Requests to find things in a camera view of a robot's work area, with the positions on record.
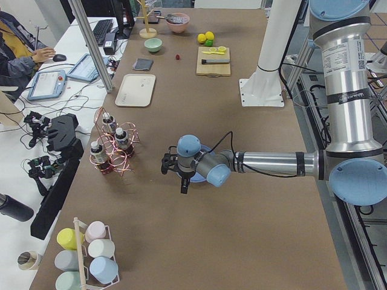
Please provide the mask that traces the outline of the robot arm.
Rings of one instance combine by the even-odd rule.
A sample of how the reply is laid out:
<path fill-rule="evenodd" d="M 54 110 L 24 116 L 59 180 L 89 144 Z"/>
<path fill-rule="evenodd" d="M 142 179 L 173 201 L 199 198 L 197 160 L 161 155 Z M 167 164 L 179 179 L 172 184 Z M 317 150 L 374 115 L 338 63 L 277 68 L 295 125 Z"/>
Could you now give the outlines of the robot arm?
<path fill-rule="evenodd" d="M 313 153 L 205 151 L 194 135 L 184 135 L 161 171 L 175 171 L 186 193 L 191 177 L 201 175 L 219 187 L 232 172 L 256 172 L 328 181 L 341 200 L 358 206 L 386 198 L 383 147 L 372 133 L 363 37 L 371 25 L 368 1 L 310 1 L 308 39 L 322 52 L 330 144 Z"/>

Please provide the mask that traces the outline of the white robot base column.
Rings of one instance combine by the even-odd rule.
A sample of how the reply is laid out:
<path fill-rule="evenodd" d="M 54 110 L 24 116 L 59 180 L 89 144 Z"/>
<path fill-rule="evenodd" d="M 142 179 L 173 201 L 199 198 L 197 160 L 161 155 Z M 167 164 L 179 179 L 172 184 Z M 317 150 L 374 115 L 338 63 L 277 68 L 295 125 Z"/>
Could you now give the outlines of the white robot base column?
<path fill-rule="evenodd" d="M 284 106 L 280 66 L 301 7 L 301 1 L 273 1 L 257 69 L 250 78 L 239 80 L 244 107 Z"/>

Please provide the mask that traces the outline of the person hand on mouse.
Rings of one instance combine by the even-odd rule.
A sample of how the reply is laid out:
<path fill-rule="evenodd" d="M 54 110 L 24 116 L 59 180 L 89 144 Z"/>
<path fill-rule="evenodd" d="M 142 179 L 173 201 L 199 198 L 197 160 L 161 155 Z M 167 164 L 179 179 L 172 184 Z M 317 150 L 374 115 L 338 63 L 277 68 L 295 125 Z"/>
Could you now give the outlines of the person hand on mouse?
<path fill-rule="evenodd" d="M 55 54 L 56 54 L 56 51 L 53 48 L 45 47 L 45 48 L 37 49 L 33 53 L 32 59 L 35 63 L 43 63 L 46 60 L 54 57 Z"/>

